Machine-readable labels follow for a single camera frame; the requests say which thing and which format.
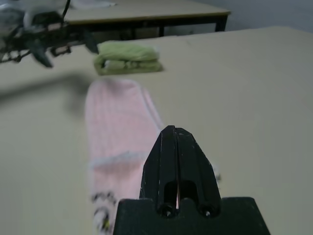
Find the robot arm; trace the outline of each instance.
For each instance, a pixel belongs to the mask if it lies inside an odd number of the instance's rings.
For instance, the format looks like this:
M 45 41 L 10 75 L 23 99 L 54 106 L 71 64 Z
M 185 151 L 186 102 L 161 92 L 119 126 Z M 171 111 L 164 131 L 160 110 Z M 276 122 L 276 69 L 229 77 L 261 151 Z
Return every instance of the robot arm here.
M 56 57 L 70 53 L 71 46 L 79 44 L 98 53 L 97 44 L 87 30 L 73 29 L 64 20 L 69 3 L 67 0 L 60 15 L 49 6 L 26 11 L 18 0 L 0 0 L 0 63 L 18 63 L 32 54 L 39 63 L 51 68 L 53 65 L 46 55 L 47 50 Z

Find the folded cloth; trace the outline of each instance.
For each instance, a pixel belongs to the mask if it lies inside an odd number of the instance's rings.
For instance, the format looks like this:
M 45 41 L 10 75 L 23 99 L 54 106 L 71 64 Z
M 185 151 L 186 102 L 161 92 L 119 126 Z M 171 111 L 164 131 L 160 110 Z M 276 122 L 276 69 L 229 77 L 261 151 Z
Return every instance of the folded cloth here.
M 93 61 L 99 75 L 156 72 L 162 70 L 153 47 L 124 42 L 105 42 Z
M 162 65 L 157 60 L 151 61 L 119 61 L 96 58 L 94 67 L 99 75 L 127 74 L 141 72 L 157 72 L 162 70 Z

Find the beige table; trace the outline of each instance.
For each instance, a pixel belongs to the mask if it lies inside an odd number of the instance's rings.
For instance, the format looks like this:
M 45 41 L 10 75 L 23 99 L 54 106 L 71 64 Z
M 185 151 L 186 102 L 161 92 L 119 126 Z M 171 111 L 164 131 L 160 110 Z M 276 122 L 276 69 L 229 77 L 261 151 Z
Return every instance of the beige table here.
M 123 76 L 148 88 L 165 124 L 194 134 L 223 197 L 256 199 L 273 235 L 313 231 L 312 40 L 286 27 L 147 40 L 165 71 Z M 91 60 L 78 47 L 52 70 L 31 57 L 0 66 L 3 234 L 91 234 Z
M 115 0 L 117 5 L 107 8 L 73 10 L 66 20 L 89 31 L 125 28 L 159 27 L 164 36 L 165 26 L 188 24 L 216 24 L 216 31 L 225 31 L 230 11 L 189 0 Z

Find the pink sock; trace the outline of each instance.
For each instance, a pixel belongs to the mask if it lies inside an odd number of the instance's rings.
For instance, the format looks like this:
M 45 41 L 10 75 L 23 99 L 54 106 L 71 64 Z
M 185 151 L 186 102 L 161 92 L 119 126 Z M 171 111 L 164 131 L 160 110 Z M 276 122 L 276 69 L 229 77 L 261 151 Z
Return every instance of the pink sock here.
M 163 124 L 131 80 L 94 82 L 86 100 L 90 185 L 97 234 L 113 232 L 118 201 L 139 197 L 142 168 Z

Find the green fabric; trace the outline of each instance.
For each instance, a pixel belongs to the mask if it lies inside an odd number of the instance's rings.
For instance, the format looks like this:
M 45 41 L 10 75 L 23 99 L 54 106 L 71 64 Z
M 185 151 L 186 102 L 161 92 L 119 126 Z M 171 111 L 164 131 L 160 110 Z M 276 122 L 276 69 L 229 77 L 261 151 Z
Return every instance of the green fabric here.
M 105 42 L 93 61 L 99 75 L 156 72 L 162 70 L 153 47 L 125 42 Z

